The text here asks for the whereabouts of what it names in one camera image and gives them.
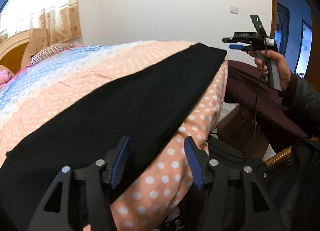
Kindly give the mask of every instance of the striped pillow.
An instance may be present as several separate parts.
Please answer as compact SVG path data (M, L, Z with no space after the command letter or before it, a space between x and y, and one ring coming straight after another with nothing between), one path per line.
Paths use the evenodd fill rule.
M32 67L64 50L73 48L74 46L75 45L72 42L53 44L32 56L30 58L29 67Z

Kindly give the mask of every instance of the cable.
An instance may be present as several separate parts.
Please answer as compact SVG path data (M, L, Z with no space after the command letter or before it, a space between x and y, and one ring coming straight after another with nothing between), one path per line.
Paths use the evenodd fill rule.
M265 56L267 58L268 46L267 46L266 38L264 38L264 42L265 42L265 46L266 46ZM263 76L263 68L265 66L265 63L266 63L266 59L264 59L262 61L262 67L261 67L261 72L260 72L260 76L259 76L259 83L258 83L257 93L256 93L256 100L255 100L255 105L254 105L254 132L253 132L253 144L252 144L253 146L254 146L255 141L256 141L258 96L259 96L259 90L260 90L260 87L261 87L261 80L262 80L262 76Z

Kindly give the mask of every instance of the pink pillow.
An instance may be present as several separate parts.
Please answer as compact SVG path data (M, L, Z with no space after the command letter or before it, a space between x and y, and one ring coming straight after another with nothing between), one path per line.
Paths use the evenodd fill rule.
M11 75L8 70L0 70L0 85L7 83L10 79Z

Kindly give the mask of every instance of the black cloth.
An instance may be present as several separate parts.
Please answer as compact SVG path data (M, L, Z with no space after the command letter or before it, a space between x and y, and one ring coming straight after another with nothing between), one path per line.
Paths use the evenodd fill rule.
M131 150L110 202L163 150L219 70L227 52L196 44L138 73L94 90L7 154L0 204L25 231L45 191L65 165L87 167L123 135Z

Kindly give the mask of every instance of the blue wall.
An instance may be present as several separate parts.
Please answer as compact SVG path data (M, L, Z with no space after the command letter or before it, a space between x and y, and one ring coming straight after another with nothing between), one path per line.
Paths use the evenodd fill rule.
M305 0L277 0L277 2L290 10L289 37L285 58L293 72L300 51L301 20L303 19L308 25L312 26L311 10Z

